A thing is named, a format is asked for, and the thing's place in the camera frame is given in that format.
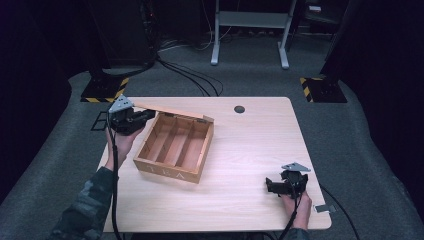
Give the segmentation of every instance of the wooden table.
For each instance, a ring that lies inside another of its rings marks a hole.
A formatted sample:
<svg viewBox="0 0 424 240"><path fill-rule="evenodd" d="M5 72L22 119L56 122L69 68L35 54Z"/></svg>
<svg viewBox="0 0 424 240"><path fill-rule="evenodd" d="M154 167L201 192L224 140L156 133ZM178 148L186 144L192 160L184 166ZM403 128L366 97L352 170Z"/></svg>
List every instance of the wooden table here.
<svg viewBox="0 0 424 240"><path fill-rule="evenodd" d="M265 178L281 182L281 166L293 162L311 169L307 191L314 205L325 204L288 98L129 99L202 113L215 119L215 131L199 184L139 172L132 159L147 131L137 137L119 170L117 223L121 232L282 230L288 217L281 199L268 193ZM244 113L234 111L238 105L245 108ZM99 166L106 159L107 148ZM330 226L328 213L312 210L310 229ZM113 231L110 214L105 231Z"/></svg>

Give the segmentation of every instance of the black fabric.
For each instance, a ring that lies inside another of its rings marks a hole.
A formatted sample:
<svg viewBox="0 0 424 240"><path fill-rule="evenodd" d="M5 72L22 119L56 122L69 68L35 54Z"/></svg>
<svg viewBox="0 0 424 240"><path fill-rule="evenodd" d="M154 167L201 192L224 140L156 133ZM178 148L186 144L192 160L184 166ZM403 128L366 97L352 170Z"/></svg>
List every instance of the black fabric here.
<svg viewBox="0 0 424 240"><path fill-rule="evenodd" d="M0 9L3 201L66 108L71 87L38 24L43 11L21 1L2 1Z"/></svg>
<svg viewBox="0 0 424 240"><path fill-rule="evenodd" d="M420 6L420 1L397 0L358 5L322 72L337 76L357 94L373 141L424 219L424 17Z"/></svg>

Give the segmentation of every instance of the wooden tray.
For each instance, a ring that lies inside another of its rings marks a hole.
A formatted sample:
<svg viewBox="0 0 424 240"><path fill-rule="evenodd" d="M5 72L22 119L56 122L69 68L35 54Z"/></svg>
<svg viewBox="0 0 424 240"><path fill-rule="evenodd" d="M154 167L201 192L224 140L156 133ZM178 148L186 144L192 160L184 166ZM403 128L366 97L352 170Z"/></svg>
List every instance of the wooden tray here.
<svg viewBox="0 0 424 240"><path fill-rule="evenodd" d="M134 163L139 171L199 183L213 136L213 118L134 103L157 114Z"/></svg>

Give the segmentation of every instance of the black cable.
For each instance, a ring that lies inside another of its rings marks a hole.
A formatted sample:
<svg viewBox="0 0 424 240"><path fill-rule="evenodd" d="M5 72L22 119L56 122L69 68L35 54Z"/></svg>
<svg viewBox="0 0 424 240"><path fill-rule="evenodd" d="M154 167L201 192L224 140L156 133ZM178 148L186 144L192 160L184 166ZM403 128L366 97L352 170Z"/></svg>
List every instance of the black cable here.
<svg viewBox="0 0 424 240"><path fill-rule="evenodd" d="M112 133L110 122L109 111L107 111L106 124L109 136L112 142L112 151L113 151L113 186L112 186L112 226L115 237L118 240L121 240L119 234L118 225L116 223L116 206L118 203L118 148L115 142L115 135Z"/></svg>
<svg viewBox="0 0 424 240"><path fill-rule="evenodd" d="M319 184L319 186L320 186L320 188L322 189L322 190L324 190L336 203L337 203L337 205L340 207L340 209L343 211L343 213L346 215L346 218L347 218L347 220L349 221L349 223L350 223L350 226L352 226L352 229L353 229L353 232L355 233L355 236L356 236L356 239L358 239L358 240L360 240L360 238L359 238L359 234L358 234L358 232L357 232L357 230L356 230L356 228L355 228L355 225L353 224L353 221L352 221L352 219L350 219L350 216L349 216L349 214L347 214L347 212L346 212L346 210L343 208L343 206L339 203L339 201L337 201L337 199L324 187L324 186L322 186L321 185L321 183Z"/></svg>
<svg viewBox="0 0 424 240"><path fill-rule="evenodd" d="M193 74L193 73L190 73L190 72L188 72L188 71L185 71L185 70L183 70L183 69L180 69L180 68L178 68L178 67L176 67L176 66L174 66L174 65L172 65L172 63L169 63L169 62L166 62L166 61L163 61L163 60L161 60L160 58L158 58L157 59L157 61L160 63L160 64L162 64L162 66L164 66L165 68L167 68L167 69L169 69L169 70L171 70L171 71L173 71L173 72L176 72L176 73L178 73L178 74L180 74L181 76L184 76L185 78L187 78L187 79L189 79L191 82L193 82L198 88L199 88L199 90L202 92L202 95L203 96L205 96L205 93L206 93L206 95L208 95L209 97L211 96L210 95L210 93L202 86L202 85L200 85L196 80L194 80L192 77L190 77L190 76L188 76L188 75L192 75L192 76L195 76L195 77L197 77L197 78L200 78L200 79L203 79L203 80L205 80L205 81L207 81L206 79L204 79L204 78L202 78L202 77L200 77L200 76L198 76L198 75L195 75L195 74ZM218 92L217 92L217 90L216 90L216 88L215 88L215 86L213 86L213 84L211 83L211 82L209 82L209 81L207 81L211 86L212 86L212 88L215 90L215 93L217 94L217 96L219 96L218 95Z"/></svg>
<svg viewBox="0 0 424 240"><path fill-rule="evenodd" d="M278 238L278 240L282 240L286 235L287 235L287 233L289 232L289 230L290 230L290 227L293 225L293 222L294 222L294 219L296 218L296 215L297 215L297 209L298 209L298 207L299 207L299 204L300 204L300 201L302 201L302 195L300 195L300 197L299 197L299 202L297 202L297 192L296 192L296 190L294 189L294 184L293 184L293 182L290 180L290 177L287 177L287 181L289 181L289 183L290 183L290 186L291 186L291 188L292 188L292 194L294 194L294 210L293 210L293 213L292 213L292 215L290 216L290 220L289 220L289 222L287 223L287 225L286 225L286 228L283 230L283 232L281 233L281 235L280 235L280 237Z"/></svg>
<svg viewBox="0 0 424 240"><path fill-rule="evenodd" d="M208 91L206 91L206 89L204 89L198 82L196 82L194 79L192 79L192 78L190 78L190 77L188 77L188 76L186 76L186 75L184 75L183 73L181 73L181 72L179 72L177 69L175 69L175 68L173 68L172 66L169 66L169 65L167 65L165 62L161 62L161 61L158 61L160 64L162 64L162 66L164 66L165 68L167 68L167 69L169 69L169 70L171 70L171 71L173 71L173 72L176 72L176 73L178 73L178 74L180 74L180 75L182 75L182 76L184 76L184 77L186 77L186 78L188 78L190 81L192 81L196 86L197 86L197 88L199 88L199 90L200 90L200 92L202 93L202 95L203 96L205 96L205 93L208 95L208 96L210 96L210 94L208 93Z"/></svg>
<svg viewBox="0 0 424 240"><path fill-rule="evenodd" d="M189 67L186 67L186 66L183 66L183 65L180 65L180 64L177 64L177 63L173 63L173 62L168 62L168 61L163 61L163 62L165 62L166 64L168 64L168 65L171 65L171 66L173 66L174 68L178 68L179 67L179 70L180 71L182 71L182 72L184 72L184 73L186 73L186 74L189 74L189 75L192 75L192 76L194 76L194 77L197 77L197 78L199 78L199 79L202 79L203 81L205 81L206 83L208 83L212 88L213 88L213 90L214 90L214 92L215 92L215 95L217 96L217 97L219 97L221 94L222 94L222 92L224 91L224 84L221 82L221 81L219 81L218 79L216 79L216 78L213 78L213 77L211 77L211 76L208 76L208 75L206 75L206 74L204 74L204 73L201 73L201 72L198 72L198 71L195 71L195 70L193 70L193 69L191 69L191 68L189 68ZM209 80L207 80L206 78L210 78L210 79L212 79L212 80L214 80L214 81L216 81L216 82L218 82L219 84L220 84L220 86L221 86L221 91L218 93L218 90L216 89L216 87L209 81Z"/></svg>

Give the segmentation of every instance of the small label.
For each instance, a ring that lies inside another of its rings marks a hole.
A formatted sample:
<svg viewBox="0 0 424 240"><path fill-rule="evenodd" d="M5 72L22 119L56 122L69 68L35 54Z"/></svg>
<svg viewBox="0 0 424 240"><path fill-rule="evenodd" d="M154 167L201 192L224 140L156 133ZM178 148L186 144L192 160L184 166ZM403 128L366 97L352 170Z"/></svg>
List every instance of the small label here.
<svg viewBox="0 0 424 240"><path fill-rule="evenodd" d="M320 6L309 6L309 11L321 12L321 7Z"/></svg>

